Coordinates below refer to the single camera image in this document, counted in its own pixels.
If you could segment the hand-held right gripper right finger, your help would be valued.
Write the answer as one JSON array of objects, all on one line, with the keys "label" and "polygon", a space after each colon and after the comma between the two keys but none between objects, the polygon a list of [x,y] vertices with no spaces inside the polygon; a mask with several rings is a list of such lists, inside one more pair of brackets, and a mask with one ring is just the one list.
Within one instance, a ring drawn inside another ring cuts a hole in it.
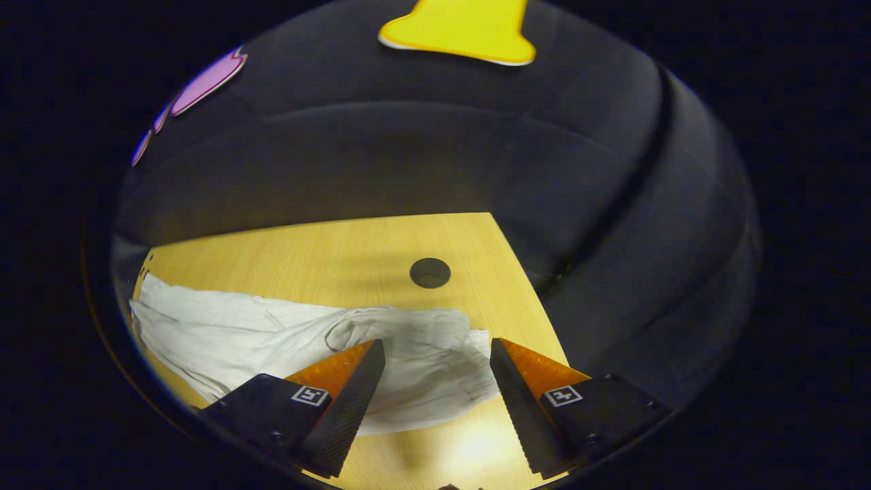
[{"label": "hand-held right gripper right finger", "polygon": [[622,376],[588,376],[505,338],[489,366],[534,474],[590,468],[638,443],[671,406]]}]

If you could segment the white jeans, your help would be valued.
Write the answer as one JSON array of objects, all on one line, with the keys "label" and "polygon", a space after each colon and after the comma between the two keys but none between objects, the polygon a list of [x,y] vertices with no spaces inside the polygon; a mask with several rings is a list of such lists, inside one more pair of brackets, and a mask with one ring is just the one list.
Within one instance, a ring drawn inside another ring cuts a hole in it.
[{"label": "white jeans", "polygon": [[144,279],[130,301],[148,350],[209,402],[257,374],[286,378],[380,339],[385,366],[361,436],[423,430],[499,393],[491,337],[453,309],[343,309]]}]

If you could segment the black backdrop cloth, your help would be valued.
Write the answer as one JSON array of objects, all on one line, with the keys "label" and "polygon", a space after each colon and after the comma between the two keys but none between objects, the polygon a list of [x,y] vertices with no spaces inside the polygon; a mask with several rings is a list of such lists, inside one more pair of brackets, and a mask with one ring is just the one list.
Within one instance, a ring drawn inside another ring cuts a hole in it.
[{"label": "black backdrop cloth", "polygon": [[128,173],[115,263],[218,233],[489,212],[570,365],[693,400],[749,319],[760,244],[731,134],[682,80],[532,0],[531,65],[400,52],[413,0],[337,0],[242,46]]}]

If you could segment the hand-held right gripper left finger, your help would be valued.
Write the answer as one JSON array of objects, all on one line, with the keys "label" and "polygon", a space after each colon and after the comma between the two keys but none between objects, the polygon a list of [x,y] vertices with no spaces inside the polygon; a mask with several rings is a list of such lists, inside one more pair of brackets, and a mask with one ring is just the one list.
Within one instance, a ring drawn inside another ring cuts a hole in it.
[{"label": "hand-held right gripper left finger", "polygon": [[285,378],[253,376],[198,416],[222,440],[272,465],[335,478],[385,363],[382,340],[362,342]]}]

